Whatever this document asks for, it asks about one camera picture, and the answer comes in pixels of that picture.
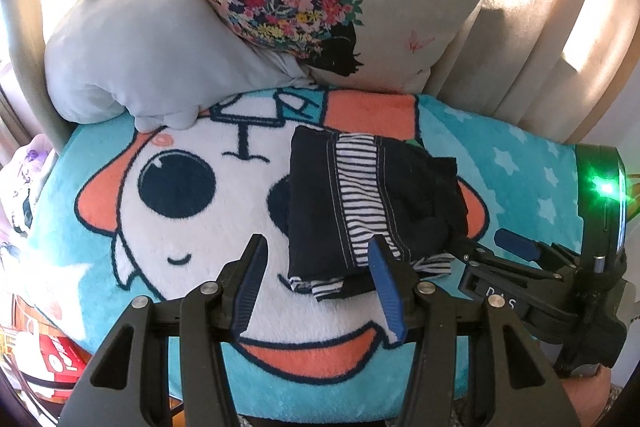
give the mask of skin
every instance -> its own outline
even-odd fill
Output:
[[[593,377],[567,378],[562,380],[562,386],[578,413],[580,425],[591,427],[604,411],[609,399],[611,370],[601,365]]]

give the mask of black folded garment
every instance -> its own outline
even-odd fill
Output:
[[[369,134],[299,126],[291,143],[289,284],[317,299],[374,289],[367,248],[382,234],[425,277],[450,273],[450,233],[466,235],[455,158]]]

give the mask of plush toy foot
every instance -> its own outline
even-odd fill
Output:
[[[162,125],[162,120],[154,116],[137,116],[134,118],[134,124],[136,131],[146,134],[151,131],[155,131]]]
[[[200,108],[196,105],[179,112],[167,114],[164,116],[164,124],[172,129],[184,131],[196,123],[199,112]]]

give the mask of green light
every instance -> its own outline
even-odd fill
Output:
[[[612,200],[620,200],[620,191],[618,189],[618,180],[605,180],[599,176],[594,176],[591,180],[596,187],[596,191],[603,198]]]

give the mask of blanket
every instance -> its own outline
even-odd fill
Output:
[[[398,345],[377,294],[319,302],[287,285],[287,176],[300,125],[455,157],[469,236],[498,255],[513,259],[494,243],[501,227],[580,251],[574,148],[429,96],[265,90],[211,107],[188,130],[139,134],[126,114],[76,130],[44,187],[24,253],[50,273],[60,296],[54,321],[94,351],[133,297],[185,295],[215,279],[259,232],[269,261],[254,313],[241,342],[223,346],[238,412],[303,423],[397,415],[415,346]],[[462,269],[454,261],[437,284],[462,296]],[[170,388],[179,397],[176,346]],[[466,349],[460,338],[457,396],[466,388]]]

